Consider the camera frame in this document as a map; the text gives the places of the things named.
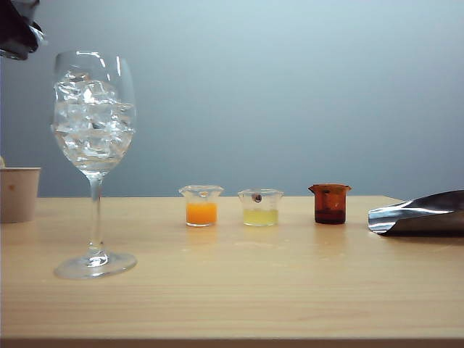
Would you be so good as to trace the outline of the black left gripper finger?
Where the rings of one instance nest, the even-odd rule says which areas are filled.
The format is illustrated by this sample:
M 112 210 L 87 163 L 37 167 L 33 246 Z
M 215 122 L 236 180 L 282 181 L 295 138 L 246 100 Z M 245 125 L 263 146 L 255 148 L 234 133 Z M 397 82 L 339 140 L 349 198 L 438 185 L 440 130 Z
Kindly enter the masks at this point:
M 40 5 L 35 1 L 1 0 L 1 50 L 36 51 L 44 30 L 34 17 Z

